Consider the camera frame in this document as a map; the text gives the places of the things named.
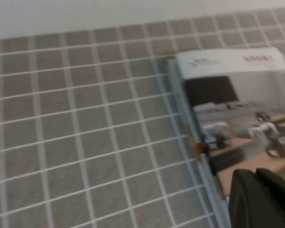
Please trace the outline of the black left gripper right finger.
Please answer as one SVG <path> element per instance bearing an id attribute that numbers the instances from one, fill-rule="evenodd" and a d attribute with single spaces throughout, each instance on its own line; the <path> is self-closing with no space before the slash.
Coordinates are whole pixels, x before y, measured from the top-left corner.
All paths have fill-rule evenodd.
<path id="1" fill-rule="evenodd" d="M 285 179 L 265 168 L 257 168 L 256 176 L 269 191 L 274 202 L 285 212 Z"/>

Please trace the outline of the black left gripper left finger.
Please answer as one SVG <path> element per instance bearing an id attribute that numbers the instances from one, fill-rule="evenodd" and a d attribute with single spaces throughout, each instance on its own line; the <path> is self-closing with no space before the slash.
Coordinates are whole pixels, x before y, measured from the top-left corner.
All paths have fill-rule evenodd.
<path id="1" fill-rule="evenodd" d="M 233 228 L 285 228 L 285 212 L 269 195 L 256 171 L 233 172 L 228 211 Z"/>

